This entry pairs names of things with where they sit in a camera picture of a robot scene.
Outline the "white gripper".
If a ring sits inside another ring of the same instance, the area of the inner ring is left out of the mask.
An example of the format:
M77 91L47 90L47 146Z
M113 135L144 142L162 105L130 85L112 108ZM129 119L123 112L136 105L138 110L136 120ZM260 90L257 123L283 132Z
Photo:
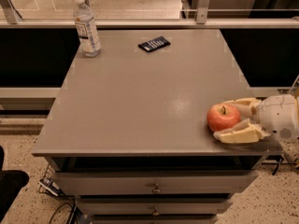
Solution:
M290 94L269 96L264 100L254 97L225 101L234 106L244 118L232 128L214 132L214 137L225 144L256 143L267 136L276 139L299 137L298 99ZM259 124L250 119L255 118Z

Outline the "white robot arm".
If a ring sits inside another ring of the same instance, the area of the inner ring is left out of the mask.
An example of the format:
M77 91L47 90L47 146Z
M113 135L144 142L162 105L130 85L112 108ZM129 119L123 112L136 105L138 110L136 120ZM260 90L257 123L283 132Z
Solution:
M244 119L232 128L213 133L222 143L256 143L268 136L276 140L299 138L299 76L285 94L263 100L230 100L226 104L234 106Z

